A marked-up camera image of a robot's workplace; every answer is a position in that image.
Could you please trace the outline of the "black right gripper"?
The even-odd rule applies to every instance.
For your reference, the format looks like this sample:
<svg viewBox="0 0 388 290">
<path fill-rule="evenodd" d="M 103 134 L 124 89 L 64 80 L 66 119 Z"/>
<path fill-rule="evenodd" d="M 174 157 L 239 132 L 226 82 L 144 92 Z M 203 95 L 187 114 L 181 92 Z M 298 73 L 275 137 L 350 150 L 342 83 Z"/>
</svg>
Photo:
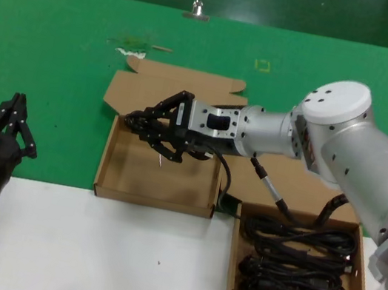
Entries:
<svg viewBox="0 0 388 290">
<path fill-rule="evenodd" d="M 194 100 L 188 91 L 181 91 L 159 101 L 153 107 L 134 110 L 125 118 L 139 124 L 168 125 L 168 134 L 155 130 L 139 130 L 138 136 L 169 161 L 182 162 L 186 152 L 214 152 L 239 155 L 235 148 L 241 109 L 211 106 Z"/>
</svg>

